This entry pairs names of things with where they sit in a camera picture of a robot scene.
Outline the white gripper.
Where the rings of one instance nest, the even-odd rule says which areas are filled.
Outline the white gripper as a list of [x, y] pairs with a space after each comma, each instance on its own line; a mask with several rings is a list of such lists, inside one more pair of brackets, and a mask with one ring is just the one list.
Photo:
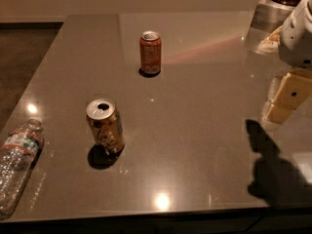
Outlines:
[[[290, 66], [312, 67], [312, 0], [301, 0], [282, 25], [279, 58]], [[261, 111], [264, 130], [278, 129], [312, 95], [312, 71], [292, 69], [270, 84]]]

